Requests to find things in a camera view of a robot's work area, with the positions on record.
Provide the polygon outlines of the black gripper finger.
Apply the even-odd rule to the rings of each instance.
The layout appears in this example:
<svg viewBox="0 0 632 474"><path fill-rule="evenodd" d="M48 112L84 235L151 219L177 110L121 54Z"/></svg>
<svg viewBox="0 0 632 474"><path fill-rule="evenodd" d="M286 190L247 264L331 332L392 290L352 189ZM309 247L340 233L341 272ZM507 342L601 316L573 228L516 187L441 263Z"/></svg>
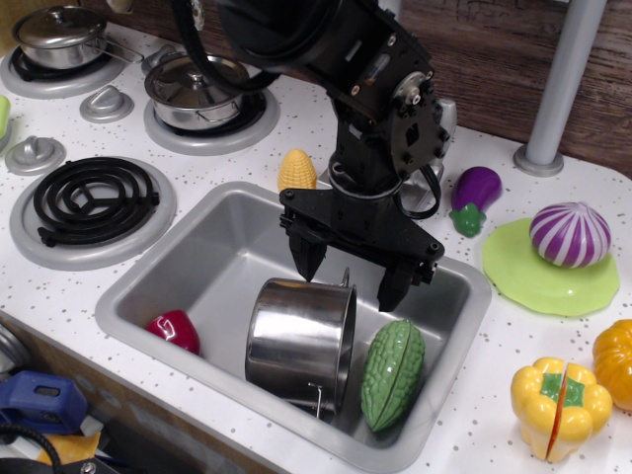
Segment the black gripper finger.
<svg viewBox="0 0 632 474"><path fill-rule="evenodd" d="M300 235L290 235L289 248L298 273L306 281L311 281L325 258L327 245L310 242Z"/></svg>
<svg viewBox="0 0 632 474"><path fill-rule="evenodd" d="M397 308L416 282L417 269L416 262L396 262L386 269L377 293L380 312L392 312Z"/></svg>

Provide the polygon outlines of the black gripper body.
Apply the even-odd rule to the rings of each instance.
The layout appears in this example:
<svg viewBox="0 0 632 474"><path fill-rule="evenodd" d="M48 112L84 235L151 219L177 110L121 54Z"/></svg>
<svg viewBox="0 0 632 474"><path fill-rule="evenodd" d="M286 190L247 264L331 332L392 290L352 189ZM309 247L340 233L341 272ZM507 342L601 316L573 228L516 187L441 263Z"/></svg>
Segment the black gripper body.
<svg viewBox="0 0 632 474"><path fill-rule="evenodd" d="M387 269L396 262L416 262L416 282L429 283L442 245L397 207L393 197L363 199L333 189L282 191L280 225L300 235Z"/></svg>

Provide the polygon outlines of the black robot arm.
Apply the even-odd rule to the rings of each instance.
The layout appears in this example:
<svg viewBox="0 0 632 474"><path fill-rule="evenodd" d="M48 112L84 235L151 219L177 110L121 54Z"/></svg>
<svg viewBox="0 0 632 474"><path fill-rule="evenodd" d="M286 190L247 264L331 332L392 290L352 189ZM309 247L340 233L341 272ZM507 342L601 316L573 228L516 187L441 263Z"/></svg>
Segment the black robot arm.
<svg viewBox="0 0 632 474"><path fill-rule="evenodd" d="M227 40L258 72L232 80L212 65L189 1L171 5L176 28L201 73L235 93L267 88L295 70L323 87L338 122L326 190L279 195L280 223L298 272L312 279L329 247L385 270L377 299L394 310L413 285L430 282L443 247L407 209L402 185L414 174L441 194L432 168L448 147L430 55L374 1L220 1Z"/></svg>

